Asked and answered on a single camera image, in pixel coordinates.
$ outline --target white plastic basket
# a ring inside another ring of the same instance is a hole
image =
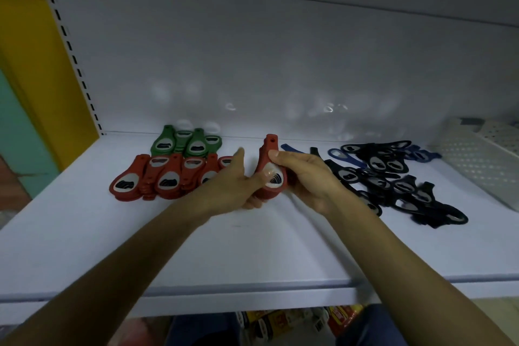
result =
[[[519,212],[519,129],[455,119],[431,148],[466,178]]]

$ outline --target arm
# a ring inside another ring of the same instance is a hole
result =
[[[58,294],[2,345],[106,345],[180,245],[211,216],[260,207],[253,192],[269,180],[243,175],[243,148],[231,164],[176,200],[119,248]]]
[[[297,174],[294,193],[328,219],[409,344],[513,345],[476,305],[344,188],[321,159],[276,151],[269,157]]]

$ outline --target yellow wall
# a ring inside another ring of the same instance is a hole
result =
[[[0,69],[58,168],[98,133],[45,0],[0,0]]]

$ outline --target stack of green bottle openers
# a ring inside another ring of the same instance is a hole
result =
[[[152,156],[182,153],[185,158],[205,158],[208,153],[216,153],[222,146],[222,138],[213,134],[205,135],[204,129],[175,131],[172,125],[165,125],[159,138],[152,145]]]

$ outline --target stack of red bottle openers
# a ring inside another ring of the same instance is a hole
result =
[[[278,149],[278,137],[267,134],[259,150],[256,171],[273,169],[275,174],[269,182],[255,192],[261,199],[271,199],[287,187],[287,172],[284,167],[275,165],[268,158],[268,151]],[[158,195],[165,199],[175,199],[195,190],[198,186],[214,177],[228,166],[232,156],[218,158],[209,153],[207,158],[184,158],[182,153],[150,156],[140,154],[126,171],[110,184],[110,192],[119,201],[133,201],[143,198],[153,200]]]

